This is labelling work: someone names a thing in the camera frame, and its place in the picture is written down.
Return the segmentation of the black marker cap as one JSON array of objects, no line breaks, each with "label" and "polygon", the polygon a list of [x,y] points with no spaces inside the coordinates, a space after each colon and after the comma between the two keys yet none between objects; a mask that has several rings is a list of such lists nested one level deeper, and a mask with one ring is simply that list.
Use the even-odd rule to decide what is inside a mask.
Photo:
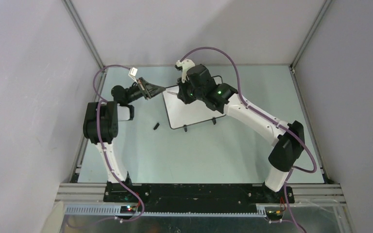
[{"label": "black marker cap", "polygon": [[158,127],[160,126],[160,123],[156,123],[155,126],[153,127],[153,130],[155,131]]}]

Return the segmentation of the black framed whiteboard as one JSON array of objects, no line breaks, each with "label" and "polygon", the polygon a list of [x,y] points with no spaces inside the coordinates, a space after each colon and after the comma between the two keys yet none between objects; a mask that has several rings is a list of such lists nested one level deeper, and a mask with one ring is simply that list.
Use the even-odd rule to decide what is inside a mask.
[{"label": "black framed whiteboard", "polygon": [[225,116],[218,111],[212,111],[204,102],[196,100],[190,104],[184,104],[175,95],[168,94],[167,91],[178,92],[178,86],[173,85],[162,92],[164,105],[171,129],[183,129],[184,125],[190,126],[205,121],[211,121],[213,117]]}]

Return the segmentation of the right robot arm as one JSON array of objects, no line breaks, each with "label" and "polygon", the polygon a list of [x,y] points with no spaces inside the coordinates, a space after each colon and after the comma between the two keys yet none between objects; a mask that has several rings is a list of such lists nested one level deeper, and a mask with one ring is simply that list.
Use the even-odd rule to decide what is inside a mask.
[{"label": "right robot arm", "polygon": [[191,60],[178,61],[175,68],[182,72],[177,80],[177,98],[184,104],[200,101],[211,111],[232,117],[250,127],[273,147],[268,161],[271,165],[263,197],[275,203],[281,199],[282,187],[295,161],[305,150],[304,127],[298,122],[281,121],[245,99],[227,83],[217,84],[208,68]]}]

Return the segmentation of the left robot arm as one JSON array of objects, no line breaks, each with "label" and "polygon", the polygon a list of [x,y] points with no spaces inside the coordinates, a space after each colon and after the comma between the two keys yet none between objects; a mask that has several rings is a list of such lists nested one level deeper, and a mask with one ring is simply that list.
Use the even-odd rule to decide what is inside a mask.
[{"label": "left robot arm", "polygon": [[130,87],[116,85],[111,90],[112,101],[98,101],[87,104],[83,133],[95,145],[107,171],[109,183],[123,183],[116,188],[115,195],[122,202],[129,202],[134,196],[129,172],[123,164],[114,139],[119,133],[120,121],[131,121],[135,117],[132,102],[138,99],[150,100],[166,90],[165,87],[149,83],[143,78],[133,82]]}]

